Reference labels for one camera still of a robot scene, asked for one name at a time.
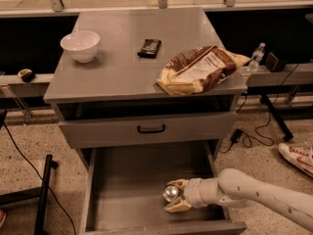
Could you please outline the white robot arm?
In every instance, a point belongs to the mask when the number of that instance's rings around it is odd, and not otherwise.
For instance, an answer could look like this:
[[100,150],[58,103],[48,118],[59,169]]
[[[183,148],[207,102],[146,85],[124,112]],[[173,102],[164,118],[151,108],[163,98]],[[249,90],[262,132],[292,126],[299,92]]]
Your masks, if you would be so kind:
[[217,177],[177,179],[166,184],[166,212],[186,212],[209,205],[234,208],[255,201],[313,231],[313,196],[259,181],[240,170],[223,169]]

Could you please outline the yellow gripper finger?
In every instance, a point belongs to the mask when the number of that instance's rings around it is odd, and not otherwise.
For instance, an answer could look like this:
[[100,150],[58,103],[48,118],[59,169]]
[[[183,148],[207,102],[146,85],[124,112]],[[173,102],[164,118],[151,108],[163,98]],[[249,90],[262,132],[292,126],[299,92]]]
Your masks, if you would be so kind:
[[177,180],[172,180],[166,184],[167,185],[175,185],[179,188],[179,193],[184,189],[188,181],[186,179],[177,179]]
[[163,209],[166,212],[175,213],[175,212],[186,212],[192,206],[185,199],[177,199],[168,205],[166,205]]

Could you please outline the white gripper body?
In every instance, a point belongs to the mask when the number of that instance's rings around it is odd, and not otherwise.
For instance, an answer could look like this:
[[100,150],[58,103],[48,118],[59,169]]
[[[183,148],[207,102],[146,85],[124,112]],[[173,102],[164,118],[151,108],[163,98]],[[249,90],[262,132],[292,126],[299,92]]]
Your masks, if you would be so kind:
[[188,206],[196,209],[226,204],[225,194],[219,187],[217,178],[190,179],[184,187],[183,196]]

